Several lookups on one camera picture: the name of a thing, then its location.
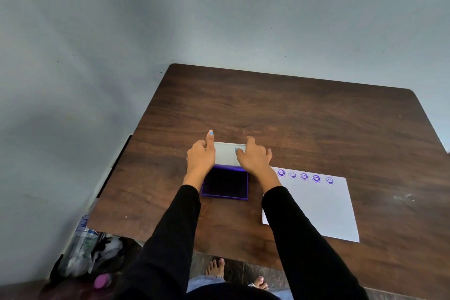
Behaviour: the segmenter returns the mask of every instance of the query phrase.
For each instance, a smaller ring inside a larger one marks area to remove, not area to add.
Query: black sleeve
[[[314,228],[288,189],[262,198],[294,299],[368,299],[357,278]]]
[[[182,299],[188,287],[199,192],[183,185],[145,242],[135,262],[121,274],[115,299]]]

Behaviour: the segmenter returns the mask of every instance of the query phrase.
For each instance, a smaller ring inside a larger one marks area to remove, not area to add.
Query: white wall
[[[449,43],[450,0],[0,0],[0,284],[48,274],[172,62],[410,88],[450,150]]]

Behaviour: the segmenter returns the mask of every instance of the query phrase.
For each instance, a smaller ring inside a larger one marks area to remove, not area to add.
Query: wooden table
[[[256,142],[273,166],[347,179],[360,243],[328,241],[363,286],[450,298],[450,159],[408,89],[172,64],[89,227],[146,240],[181,186],[186,152]],[[262,191],[201,197],[195,250],[282,269]]]

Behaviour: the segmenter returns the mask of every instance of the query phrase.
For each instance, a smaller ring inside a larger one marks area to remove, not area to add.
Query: foot
[[[219,266],[217,266],[216,260],[212,260],[208,268],[206,269],[206,275],[214,276],[214,277],[224,277],[224,267],[225,261],[224,259],[219,260]]]
[[[267,291],[269,289],[269,286],[267,286],[267,283],[264,282],[264,278],[262,276],[258,276],[253,284],[256,288],[262,289],[263,291]]]

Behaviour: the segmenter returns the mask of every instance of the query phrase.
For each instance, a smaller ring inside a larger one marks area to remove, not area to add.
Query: pink lid
[[[111,283],[111,277],[109,274],[98,275],[94,281],[94,288],[108,287]]]

